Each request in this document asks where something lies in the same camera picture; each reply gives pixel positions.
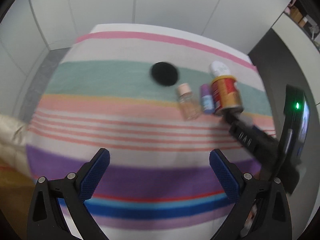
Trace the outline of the red gold can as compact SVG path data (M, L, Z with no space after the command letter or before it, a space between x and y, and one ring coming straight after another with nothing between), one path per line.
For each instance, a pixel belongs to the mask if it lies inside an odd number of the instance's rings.
M212 96L215 106L215 114L222 116L225 113L242 113L244 108L237 80L232 75L221 75L212 80Z

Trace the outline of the small clear glass bottle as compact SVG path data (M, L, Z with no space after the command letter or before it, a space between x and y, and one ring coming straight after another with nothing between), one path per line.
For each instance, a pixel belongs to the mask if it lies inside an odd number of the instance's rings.
M179 85L176 89L178 102L185 120L197 119L201 114L200 104L188 83Z

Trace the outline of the brown cardboard box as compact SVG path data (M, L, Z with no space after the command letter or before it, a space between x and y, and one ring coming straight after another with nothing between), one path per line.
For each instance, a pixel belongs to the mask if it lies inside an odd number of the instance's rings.
M10 166L1 165L1 206L29 206L34 182Z

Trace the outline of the cream padded chair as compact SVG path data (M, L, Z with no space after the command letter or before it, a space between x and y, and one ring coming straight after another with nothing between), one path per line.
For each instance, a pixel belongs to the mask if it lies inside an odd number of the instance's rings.
M31 178L26 154L28 125L13 116L1 114L1 159L26 177Z

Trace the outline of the white round jar lid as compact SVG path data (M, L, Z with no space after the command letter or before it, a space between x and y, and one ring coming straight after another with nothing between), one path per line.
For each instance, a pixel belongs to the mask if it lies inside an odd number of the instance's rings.
M231 71L229 70L228 66L220 61L212 62L209 68L214 78L223 76L223 75L231 75Z

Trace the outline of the small purple bottle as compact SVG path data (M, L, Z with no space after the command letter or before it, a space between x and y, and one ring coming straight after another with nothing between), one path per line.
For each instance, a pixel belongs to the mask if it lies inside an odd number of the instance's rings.
M203 84L200 87L201 106L205 114L213 114L215 107L212 93L208 84Z

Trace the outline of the black round puff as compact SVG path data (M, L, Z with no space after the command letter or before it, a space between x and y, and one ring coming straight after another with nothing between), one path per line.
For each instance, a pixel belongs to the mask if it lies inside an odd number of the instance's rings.
M157 62L152 65L150 75L161 86L173 86L179 80L178 69L168 62Z

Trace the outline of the striped colourful cloth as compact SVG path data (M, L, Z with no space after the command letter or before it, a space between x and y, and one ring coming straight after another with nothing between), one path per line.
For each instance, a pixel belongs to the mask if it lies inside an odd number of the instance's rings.
M275 135L263 82L246 60L185 37L142 31L100 31L77 39L52 76L28 128L34 178L59 179L100 149L110 165L86 206L100 226L168 230L210 222L232 208L209 166L219 148L243 172L259 164L229 135L218 116L182 115L176 86L150 75L173 64L178 83L195 95L220 61L236 77L245 117Z

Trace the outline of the brown box on shelf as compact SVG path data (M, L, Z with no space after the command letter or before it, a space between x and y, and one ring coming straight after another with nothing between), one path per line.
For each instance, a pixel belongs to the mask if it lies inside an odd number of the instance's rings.
M302 13L299 11L299 9L295 6L292 6L290 8L290 17L291 19L296 22L297 24L303 19Z

